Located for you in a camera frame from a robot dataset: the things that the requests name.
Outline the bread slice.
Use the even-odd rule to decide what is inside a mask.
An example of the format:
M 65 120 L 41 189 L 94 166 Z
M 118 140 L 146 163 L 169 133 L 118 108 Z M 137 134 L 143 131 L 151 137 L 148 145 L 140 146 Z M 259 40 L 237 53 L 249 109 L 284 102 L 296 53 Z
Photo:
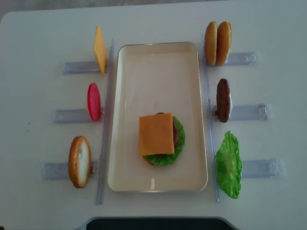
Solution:
M 86 187 L 91 172 L 91 149 L 84 136 L 75 137 L 71 143 L 68 171 L 74 187 Z

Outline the stacked yellow cheese slice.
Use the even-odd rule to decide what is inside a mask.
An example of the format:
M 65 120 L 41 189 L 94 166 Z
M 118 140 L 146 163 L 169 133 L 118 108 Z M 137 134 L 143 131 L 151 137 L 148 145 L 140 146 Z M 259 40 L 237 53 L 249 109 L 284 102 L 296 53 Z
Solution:
M 146 115 L 139 118 L 139 154 L 151 156 L 173 154 L 173 115 Z

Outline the stacked brown meat patty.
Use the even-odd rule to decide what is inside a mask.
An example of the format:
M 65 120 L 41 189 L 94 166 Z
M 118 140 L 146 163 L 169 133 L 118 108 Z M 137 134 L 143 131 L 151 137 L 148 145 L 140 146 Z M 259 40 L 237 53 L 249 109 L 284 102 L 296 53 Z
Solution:
M 165 131 L 165 127 L 159 123 L 161 121 L 161 118 L 156 121 L 156 124 L 154 126 L 154 138 L 155 138 L 155 144 L 157 144 L 158 150 L 157 153 L 160 155 L 170 155 L 170 148 L 167 148 L 168 142 L 170 142 L 170 138 L 168 138 L 169 133 Z M 173 153 L 175 153 L 175 149 L 178 146 L 179 143 L 179 131 L 177 127 L 177 123 L 175 121 L 175 117 L 173 116 L 173 143 L 174 143 L 174 150 Z

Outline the upright red tomato slice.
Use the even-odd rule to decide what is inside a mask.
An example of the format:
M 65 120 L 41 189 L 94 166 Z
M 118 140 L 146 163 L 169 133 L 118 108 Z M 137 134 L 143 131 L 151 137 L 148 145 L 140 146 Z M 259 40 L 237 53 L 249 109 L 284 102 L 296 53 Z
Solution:
M 98 122 L 101 117 L 101 101 L 98 86 L 91 83 L 87 93 L 87 107 L 92 121 Z

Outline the upright brown meat patty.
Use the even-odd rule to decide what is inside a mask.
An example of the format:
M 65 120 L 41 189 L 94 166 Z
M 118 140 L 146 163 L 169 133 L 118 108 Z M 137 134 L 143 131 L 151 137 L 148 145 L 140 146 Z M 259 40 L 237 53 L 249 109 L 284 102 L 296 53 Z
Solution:
M 226 123 L 232 110 L 232 100 L 227 79 L 220 79 L 217 85 L 217 116 L 220 122 Z

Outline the cream rectangular tray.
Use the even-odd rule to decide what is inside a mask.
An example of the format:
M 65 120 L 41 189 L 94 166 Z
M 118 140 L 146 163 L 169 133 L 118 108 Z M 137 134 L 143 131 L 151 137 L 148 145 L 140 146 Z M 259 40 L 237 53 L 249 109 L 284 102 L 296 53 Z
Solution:
M 170 166 L 139 154 L 139 117 L 172 113 L 185 145 Z M 208 182 L 198 51 L 192 42 L 126 45 L 118 52 L 108 185 L 115 192 L 200 191 Z

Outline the upright bun left one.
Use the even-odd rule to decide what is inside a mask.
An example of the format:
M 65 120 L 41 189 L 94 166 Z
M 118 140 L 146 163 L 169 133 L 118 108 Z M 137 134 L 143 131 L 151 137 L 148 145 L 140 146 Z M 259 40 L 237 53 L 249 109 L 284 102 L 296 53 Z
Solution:
M 208 65 L 214 66 L 217 50 L 217 22 L 210 22 L 204 36 L 205 57 Z

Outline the upright bun right one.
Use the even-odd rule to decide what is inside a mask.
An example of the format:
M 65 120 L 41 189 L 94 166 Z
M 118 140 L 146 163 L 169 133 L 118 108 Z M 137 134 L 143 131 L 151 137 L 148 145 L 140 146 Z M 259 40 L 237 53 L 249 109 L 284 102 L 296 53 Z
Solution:
M 227 21 L 222 22 L 217 28 L 216 65 L 222 66 L 227 61 L 232 42 L 232 28 Z

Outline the black base at bottom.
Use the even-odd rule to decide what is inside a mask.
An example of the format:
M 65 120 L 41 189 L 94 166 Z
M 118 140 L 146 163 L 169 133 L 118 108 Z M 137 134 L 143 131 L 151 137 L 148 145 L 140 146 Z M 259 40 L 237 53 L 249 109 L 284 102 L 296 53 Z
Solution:
M 87 230 L 232 230 L 214 218 L 100 218 L 89 222 Z

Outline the clear left long rail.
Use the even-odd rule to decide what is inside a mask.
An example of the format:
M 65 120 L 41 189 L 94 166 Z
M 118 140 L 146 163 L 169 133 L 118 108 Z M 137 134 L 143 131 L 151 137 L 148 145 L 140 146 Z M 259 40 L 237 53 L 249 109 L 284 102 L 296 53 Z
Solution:
M 107 95 L 105 103 L 105 112 L 104 112 L 104 128 L 103 128 L 103 139 L 102 139 L 102 148 L 99 161 L 99 175 L 96 191 L 95 203 L 101 205 L 103 203 L 103 192 L 105 186 L 105 161 L 106 161 L 106 152 L 108 147 L 108 133 L 109 133 L 109 120 L 110 120 L 110 111 L 111 111 L 111 97 L 112 97 L 112 75 L 113 75 L 113 55 L 114 55 L 115 41 L 112 38 L 111 48 L 109 52 L 109 62 L 108 62 L 108 84 L 107 84 Z

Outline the clear tomato holder rail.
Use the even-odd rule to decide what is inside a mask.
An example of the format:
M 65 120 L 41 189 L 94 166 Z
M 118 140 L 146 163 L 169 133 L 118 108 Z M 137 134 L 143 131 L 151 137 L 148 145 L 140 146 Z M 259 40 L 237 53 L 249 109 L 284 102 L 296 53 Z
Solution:
M 87 109 L 55 109 L 51 111 L 49 120 L 55 124 L 93 123 Z

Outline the clear right long rail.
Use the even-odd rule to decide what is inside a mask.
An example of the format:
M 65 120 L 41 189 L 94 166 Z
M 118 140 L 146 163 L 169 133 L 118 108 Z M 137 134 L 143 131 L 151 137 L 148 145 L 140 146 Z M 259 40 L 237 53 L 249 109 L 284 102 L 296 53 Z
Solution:
M 214 185 L 214 193 L 216 202 L 220 202 L 220 191 L 219 185 L 217 182 L 217 172 L 216 172 L 216 162 L 215 162 L 215 140 L 214 140 L 214 128 L 212 123 L 212 113 L 211 113 L 211 101 L 210 101 L 210 89 L 209 89 L 209 81 L 207 75 L 207 63 L 206 63 L 206 55 L 205 55 L 205 44 L 204 44 L 204 33 L 202 33 L 202 49 L 203 49 L 203 75 L 204 75 L 204 84 L 205 84 L 205 93 L 206 93 L 206 113 L 207 113 L 207 123 L 209 129 L 209 143 L 210 143 L 210 156 L 212 159 L 212 174 L 213 174 L 213 185 Z

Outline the clear cheese holder rail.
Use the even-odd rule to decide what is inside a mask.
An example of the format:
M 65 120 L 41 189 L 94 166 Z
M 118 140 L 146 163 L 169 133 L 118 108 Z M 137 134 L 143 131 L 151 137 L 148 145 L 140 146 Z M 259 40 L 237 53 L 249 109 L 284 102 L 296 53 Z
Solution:
M 64 62 L 63 75 L 99 73 L 100 68 L 95 61 Z

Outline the clear patty holder rail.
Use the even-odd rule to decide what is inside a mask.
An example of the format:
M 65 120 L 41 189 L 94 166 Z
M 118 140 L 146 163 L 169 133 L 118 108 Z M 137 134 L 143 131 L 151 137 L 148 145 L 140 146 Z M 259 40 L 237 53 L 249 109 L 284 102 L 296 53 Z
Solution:
M 273 119 L 271 104 L 233 105 L 228 121 L 249 121 Z

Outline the clear bread holder rail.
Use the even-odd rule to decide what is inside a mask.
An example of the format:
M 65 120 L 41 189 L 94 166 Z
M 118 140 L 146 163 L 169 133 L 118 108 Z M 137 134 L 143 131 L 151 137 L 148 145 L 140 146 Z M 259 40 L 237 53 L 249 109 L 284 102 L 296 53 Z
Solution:
M 68 163 L 39 163 L 36 175 L 38 180 L 69 180 Z

